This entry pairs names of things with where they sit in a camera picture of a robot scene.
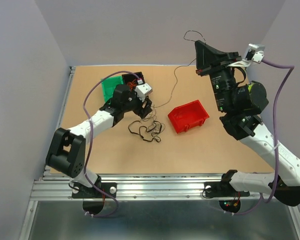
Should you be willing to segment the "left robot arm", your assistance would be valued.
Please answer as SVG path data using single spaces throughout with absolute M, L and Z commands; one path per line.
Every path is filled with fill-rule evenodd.
M 93 139 L 103 131 L 114 127 L 127 112 L 133 112 L 140 118 L 151 113 L 152 102 L 149 94 L 152 87 L 147 83 L 131 89 L 128 85 L 115 87 L 112 97 L 96 111 L 88 115 L 87 120 L 69 129 L 58 128 L 52 138 L 46 165 L 74 179 L 90 197 L 96 197 L 101 190 L 101 178 L 87 169 L 87 161 L 91 154 L 86 149 Z

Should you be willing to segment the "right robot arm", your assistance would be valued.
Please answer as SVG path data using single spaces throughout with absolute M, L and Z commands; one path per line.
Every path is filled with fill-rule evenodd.
M 264 46 L 250 44 L 244 56 L 217 50 L 197 40 L 196 73 L 209 76 L 220 121 L 226 132 L 252 149 L 274 173 L 244 173 L 229 170 L 221 180 L 203 190 L 205 198 L 266 194 L 287 206 L 300 204 L 300 159 L 282 145 L 275 131 L 269 131 L 260 114 L 268 105 L 267 92 L 260 82 L 237 82 L 235 70 L 244 72 L 252 63 L 264 63 Z

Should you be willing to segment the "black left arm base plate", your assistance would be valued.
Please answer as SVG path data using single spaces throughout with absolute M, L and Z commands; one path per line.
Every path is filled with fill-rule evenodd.
M 73 199 L 100 199 L 103 196 L 103 194 L 95 188 L 86 187 L 75 181 L 71 181 L 69 187 L 72 190 Z M 102 182 L 99 189 L 112 197 L 116 197 L 116 190 L 114 189 L 117 189 L 117 184 L 115 182 Z

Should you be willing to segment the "red plastic bin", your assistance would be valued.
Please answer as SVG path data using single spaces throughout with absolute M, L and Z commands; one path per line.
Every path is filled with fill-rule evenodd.
M 200 127 L 209 118 L 199 100 L 175 107 L 168 118 L 177 134 L 187 132 L 194 127 Z

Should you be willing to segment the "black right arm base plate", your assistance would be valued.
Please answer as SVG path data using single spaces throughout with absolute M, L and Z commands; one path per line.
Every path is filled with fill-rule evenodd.
M 237 191 L 229 183 L 208 181 L 204 182 L 204 188 L 202 191 L 204 198 L 234 198 L 234 197 L 249 197 L 250 192 L 248 191 Z

